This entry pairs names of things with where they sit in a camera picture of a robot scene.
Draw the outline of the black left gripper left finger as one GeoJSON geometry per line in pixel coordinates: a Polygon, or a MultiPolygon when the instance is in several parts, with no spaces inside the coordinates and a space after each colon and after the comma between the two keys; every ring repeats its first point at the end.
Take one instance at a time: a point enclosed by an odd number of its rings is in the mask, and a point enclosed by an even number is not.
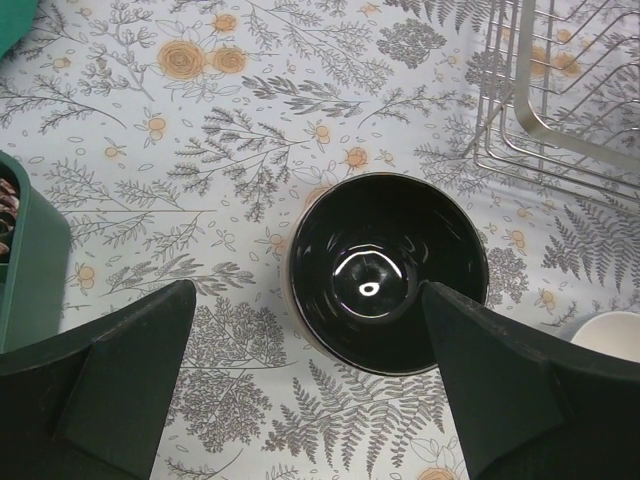
{"type": "Polygon", "coordinates": [[[195,308],[179,280],[2,354],[2,478],[149,478],[195,308]]]}

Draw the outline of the beige bowl front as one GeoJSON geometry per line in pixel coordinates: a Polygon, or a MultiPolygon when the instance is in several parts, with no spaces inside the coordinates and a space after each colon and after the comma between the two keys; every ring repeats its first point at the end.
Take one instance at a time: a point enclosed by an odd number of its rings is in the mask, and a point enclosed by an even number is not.
{"type": "Polygon", "coordinates": [[[442,283],[484,303],[489,267],[476,227],[448,194],[406,175],[369,173],[306,208],[282,279],[292,319],[314,348],[402,377],[436,365],[422,287],[442,283]]]}

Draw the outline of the white ribbed bowl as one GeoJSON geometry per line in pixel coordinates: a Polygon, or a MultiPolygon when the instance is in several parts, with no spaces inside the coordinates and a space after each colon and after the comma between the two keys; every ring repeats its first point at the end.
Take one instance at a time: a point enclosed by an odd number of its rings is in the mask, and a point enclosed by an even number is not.
{"type": "Polygon", "coordinates": [[[567,324],[557,336],[580,347],[638,363],[639,328],[638,313],[609,311],[567,324]]]}

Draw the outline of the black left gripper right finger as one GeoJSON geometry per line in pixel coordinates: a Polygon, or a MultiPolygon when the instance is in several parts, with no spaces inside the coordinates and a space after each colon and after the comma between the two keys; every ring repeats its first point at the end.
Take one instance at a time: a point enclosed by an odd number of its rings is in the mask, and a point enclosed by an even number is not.
{"type": "Polygon", "coordinates": [[[638,363],[524,325],[441,283],[426,283],[422,301],[470,478],[638,478],[638,363]]]}

